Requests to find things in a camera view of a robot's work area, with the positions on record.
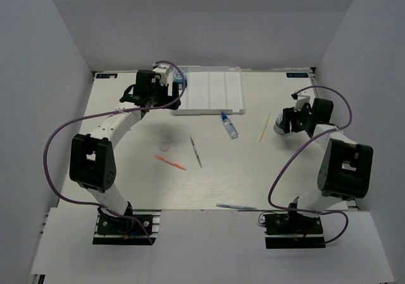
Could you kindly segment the blue tape tub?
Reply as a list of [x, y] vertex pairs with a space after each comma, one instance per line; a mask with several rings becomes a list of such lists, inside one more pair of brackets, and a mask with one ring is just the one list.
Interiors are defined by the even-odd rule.
[[280, 113], [274, 123], [273, 129], [277, 134], [283, 135], [285, 132], [282, 127], [283, 114]]
[[183, 70], [180, 70], [180, 71], [174, 70], [172, 78], [173, 78], [173, 82], [178, 84], [178, 88], [180, 90], [182, 90], [182, 89], [184, 89], [186, 87], [186, 85], [187, 85], [187, 74], [186, 74], [185, 71], [183, 71]]

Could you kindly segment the yellow pen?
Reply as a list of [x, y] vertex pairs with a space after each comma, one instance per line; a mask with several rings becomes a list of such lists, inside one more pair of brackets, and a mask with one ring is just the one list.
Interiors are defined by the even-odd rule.
[[266, 128], [267, 128], [267, 126], [268, 126], [269, 120], [270, 120], [270, 114], [267, 114], [266, 119], [265, 119], [265, 122], [264, 122], [264, 124], [263, 124], [263, 127], [262, 127], [262, 129], [261, 129], [261, 131], [260, 131], [259, 142], [261, 142], [262, 139], [263, 139], [263, 137], [264, 137], [264, 134], [265, 134], [265, 132], [266, 132]]

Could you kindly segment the clear tape roll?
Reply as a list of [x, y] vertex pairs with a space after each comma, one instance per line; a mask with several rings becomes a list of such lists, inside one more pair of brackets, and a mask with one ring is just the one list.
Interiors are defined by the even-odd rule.
[[161, 139], [159, 141], [159, 149], [160, 151], [166, 152], [169, 151], [171, 148], [171, 142], [168, 139]]

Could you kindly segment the blue cap spray bottle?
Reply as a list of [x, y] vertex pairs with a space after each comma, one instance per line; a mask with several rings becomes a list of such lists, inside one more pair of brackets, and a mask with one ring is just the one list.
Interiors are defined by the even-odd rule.
[[224, 112], [221, 112], [220, 116], [221, 116], [223, 126], [225, 127], [230, 138], [236, 139], [239, 136], [239, 133], [236, 130], [236, 128], [234, 127], [234, 124], [232, 123], [232, 121], [228, 118], [228, 116]]

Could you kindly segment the grey purple pen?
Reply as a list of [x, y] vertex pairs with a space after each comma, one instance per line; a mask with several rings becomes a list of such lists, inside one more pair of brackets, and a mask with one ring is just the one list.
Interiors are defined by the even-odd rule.
[[191, 145], [192, 145], [194, 154], [195, 154], [195, 156], [196, 156], [197, 163], [198, 163], [199, 167], [202, 168], [203, 166], [202, 166], [201, 159], [200, 159], [200, 157], [199, 157], [199, 153], [198, 153], [198, 151], [197, 151], [197, 147], [196, 147], [195, 142], [194, 142], [194, 140], [193, 140], [193, 138], [192, 138], [191, 136], [190, 136], [190, 142], [191, 142]]

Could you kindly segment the orange pen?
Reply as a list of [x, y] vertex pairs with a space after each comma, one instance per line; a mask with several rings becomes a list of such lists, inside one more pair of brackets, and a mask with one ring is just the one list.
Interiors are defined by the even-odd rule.
[[183, 170], [183, 171], [186, 171], [186, 170], [187, 170], [187, 168], [184, 167], [184, 166], [182, 166], [181, 164], [178, 164], [178, 163], [176, 163], [176, 162], [174, 162], [174, 161], [170, 161], [169, 159], [167, 159], [167, 158], [165, 158], [165, 157], [163, 157], [163, 156], [154, 155], [154, 157], [155, 157], [156, 159], [158, 159], [158, 160], [160, 160], [160, 161], [162, 161], [162, 162], [164, 162], [164, 163], [166, 163], [166, 164], [169, 164], [169, 165], [171, 165], [171, 166], [174, 166], [174, 167], [176, 167], [176, 168], [178, 168], [178, 169], [180, 169], [180, 170]]

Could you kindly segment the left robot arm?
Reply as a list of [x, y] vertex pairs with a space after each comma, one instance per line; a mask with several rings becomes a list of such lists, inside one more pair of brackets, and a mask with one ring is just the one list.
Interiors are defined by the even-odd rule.
[[156, 65], [152, 70], [139, 70], [135, 83], [128, 86], [117, 105], [97, 128], [72, 139], [70, 180], [93, 195], [103, 209], [109, 210], [112, 225], [121, 233], [130, 231], [134, 217], [127, 213], [129, 202], [115, 184], [114, 148], [150, 108], [176, 110], [180, 107], [178, 83], [168, 83], [170, 65]]

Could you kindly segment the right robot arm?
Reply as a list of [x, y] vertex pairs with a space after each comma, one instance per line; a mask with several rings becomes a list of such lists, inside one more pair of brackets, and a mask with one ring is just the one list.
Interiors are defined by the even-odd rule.
[[308, 218], [340, 202], [362, 199], [369, 189], [373, 148], [350, 140], [330, 123], [332, 111], [332, 101], [299, 99], [283, 109], [275, 123], [282, 134], [306, 132], [324, 150], [316, 186], [294, 199], [290, 207], [297, 210], [285, 217], [295, 233], [308, 226]]

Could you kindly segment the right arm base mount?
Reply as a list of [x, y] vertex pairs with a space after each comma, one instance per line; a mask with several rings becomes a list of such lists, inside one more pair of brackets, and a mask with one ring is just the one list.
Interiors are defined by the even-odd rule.
[[265, 229], [266, 249], [322, 249], [326, 247], [320, 218], [295, 212], [265, 212], [258, 217]]

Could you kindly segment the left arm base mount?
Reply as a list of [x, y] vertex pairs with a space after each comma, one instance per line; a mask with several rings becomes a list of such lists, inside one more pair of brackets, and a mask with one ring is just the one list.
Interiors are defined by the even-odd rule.
[[97, 209], [97, 220], [92, 239], [93, 245], [148, 245], [151, 246], [157, 239], [160, 210], [148, 211], [145, 209], [132, 209], [129, 204], [124, 215], [137, 218], [145, 228], [132, 219], [113, 216], [105, 209]]

